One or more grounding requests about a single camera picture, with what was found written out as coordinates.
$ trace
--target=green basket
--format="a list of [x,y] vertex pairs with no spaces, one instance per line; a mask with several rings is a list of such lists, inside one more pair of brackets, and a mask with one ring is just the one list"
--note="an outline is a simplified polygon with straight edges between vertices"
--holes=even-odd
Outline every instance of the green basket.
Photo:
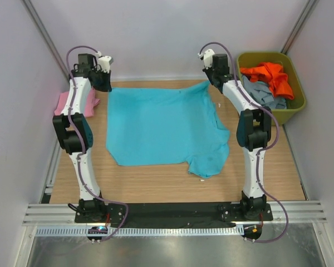
[[283,71],[288,75],[288,84],[293,90],[294,99],[286,99],[286,110],[272,110],[278,124],[285,124],[294,114],[306,106],[306,98],[299,83],[296,71],[289,57],[278,52],[247,52],[242,53],[237,60],[239,77],[241,77],[240,68],[256,67],[261,62],[278,63],[283,66]]

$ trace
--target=gray wall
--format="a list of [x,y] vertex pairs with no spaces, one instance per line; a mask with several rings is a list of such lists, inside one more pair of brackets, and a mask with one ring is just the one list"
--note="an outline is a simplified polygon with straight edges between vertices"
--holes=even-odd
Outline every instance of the gray wall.
[[27,205],[42,192],[64,88],[21,2],[0,1],[0,267],[13,266]]
[[197,53],[210,41],[235,56],[280,51],[306,2],[32,0],[62,57],[73,46],[93,46],[114,57],[115,80],[205,78]]
[[334,0],[320,1],[290,51],[308,105],[287,124],[306,191],[334,234]]

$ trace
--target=orange shirt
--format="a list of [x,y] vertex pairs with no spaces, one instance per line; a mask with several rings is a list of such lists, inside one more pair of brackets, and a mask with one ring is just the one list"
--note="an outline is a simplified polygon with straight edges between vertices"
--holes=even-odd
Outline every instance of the orange shirt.
[[294,99],[292,88],[288,84],[288,75],[283,73],[283,66],[276,63],[263,62],[255,68],[240,68],[240,72],[250,77],[251,82],[262,81],[269,85],[274,97],[281,96]]

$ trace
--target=folded pink towel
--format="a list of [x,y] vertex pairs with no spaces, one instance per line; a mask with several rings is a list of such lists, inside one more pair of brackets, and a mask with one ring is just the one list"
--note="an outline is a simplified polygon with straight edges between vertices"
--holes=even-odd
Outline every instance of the folded pink towel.
[[[65,108],[65,104],[68,99],[69,92],[64,92],[60,94],[60,99],[58,101],[58,106],[55,110],[55,115],[61,114],[62,110]],[[85,104],[84,116],[86,118],[94,116],[94,107],[98,105],[100,99],[95,98],[95,89],[92,88],[88,94],[87,103]]]

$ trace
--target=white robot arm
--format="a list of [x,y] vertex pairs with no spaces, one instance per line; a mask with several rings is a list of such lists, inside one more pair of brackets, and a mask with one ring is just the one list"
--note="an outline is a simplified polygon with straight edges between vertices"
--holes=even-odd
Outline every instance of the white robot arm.
[[263,186],[265,153],[263,148],[271,139],[271,118],[257,108],[259,104],[250,97],[240,81],[237,81],[238,86],[235,84],[235,80],[229,74],[227,55],[216,55],[213,50],[208,49],[198,56],[203,60],[203,71],[207,74],[210,83],[231,101],[240,115],[237,140],[245,158],[245,184],[240,205],[245,217],[251,219],[266,208],[266,196],[259,183]]
[[[104,218],[107,213],[105,203],[92,195],[94,194],[101,197],[101,191],[95,179],[91,160],[93,134],[84,117],[84,110],[88,94],[92,87],[99,91],[111,91],[111,64],[112,58],[102,56],[100,52],[98,52],[96,56],[91,54],[79,54],[78,64],[75,64],[72,70],[76,88],[72,80],[70,80],[70,90],[65,107],[60,115],[53,117],[53,125],[60,146],[69,154],[78,178],[80,200],[79,206],[75,208],[77,214],[81,216],[81,220],[79,217],[76,217],[76,222],[99,221],[101,218]],[[85,149],[82,148],[77,133],[68,130],[71,126],[68,119],[69,111],[72,122],[82,136]],[[81,172],[85,184],[83,184],[80,179],[79,171]]]

